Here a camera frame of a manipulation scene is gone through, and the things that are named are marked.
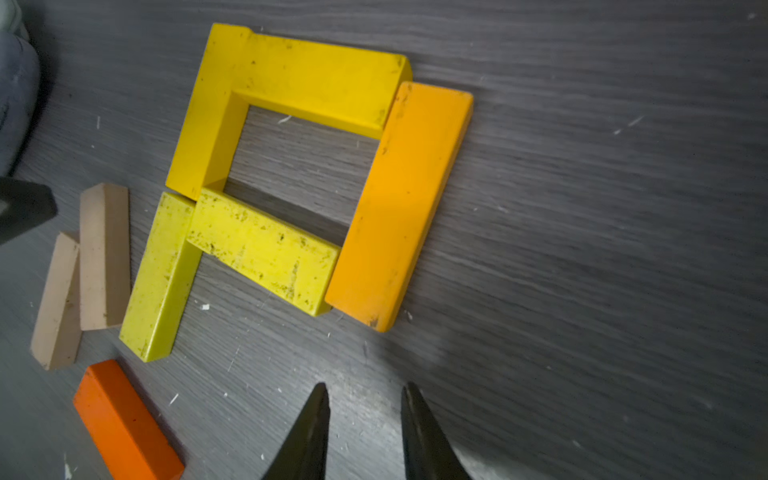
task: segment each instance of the gray wood floor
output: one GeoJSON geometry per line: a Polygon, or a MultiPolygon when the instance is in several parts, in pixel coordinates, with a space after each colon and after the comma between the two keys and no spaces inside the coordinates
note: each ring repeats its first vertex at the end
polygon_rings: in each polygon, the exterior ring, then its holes
{"type": "MultiPolygon", "coordinates": [[[[259,478],[315,382],[328,478],[403,478],[415,380],[476,478],[764,478],[768,9],[757,0],[23,2],[45,73],[0,247],[0,477],[109,478],[71,404],[117,358],[184,478],[259,478]],[[203,259],[171,357],[28,354],[78,195],[131,189],[135,275],[212,22],[410,57],[475,116],[396,327],[303,315],[203,259]],[[210,310],[203,311],[203,304],[210,310]],[[178,398],[169,405],[171,399],[178,398]]],[[[227,191],[341,242],[376,143],[252,108],[227,191]]]]}

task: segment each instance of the yellow wooden block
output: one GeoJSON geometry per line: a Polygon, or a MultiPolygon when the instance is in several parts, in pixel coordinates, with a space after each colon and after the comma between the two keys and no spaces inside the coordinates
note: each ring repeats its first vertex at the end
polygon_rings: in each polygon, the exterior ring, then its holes
{"type": "Polygon", "coordinates": [[[203,252],[189,244],[194,202],[163,193],[141,259],[120,340],[145,362],[164,358],[192,288],[203,252]]]}
{"type": "Polygon", "coordinates": [[[400,86],[326,294],[332,306],[392,327],[471,116],[468,93],[400,86]]]}
{"type": "Polygon", "coordinates": [[[336,245],[207,188],[187,240],[312,316],[330,310],[336,245]]]}
{"type": "Polygon", "coordinates": [[[398,86],[412,77],[403,55],[253,34],[233,89],[257,107],[381,138],[398,86]]]}
{"type": "Polygon", "coordinates": [[[249,104],[381,138],[403,55],[254,34],[214,24],[166,185],[197,200],[223,190],[249,104]]]}
{"type": "Polygon", "coordinates": [[[202,187],[223,190],[245,125],[248,103],[232,93],[232,77],[249,28],[214,24],[197,72],[187,116],[170,164],[168,188],[197,200],[202,187]]]}

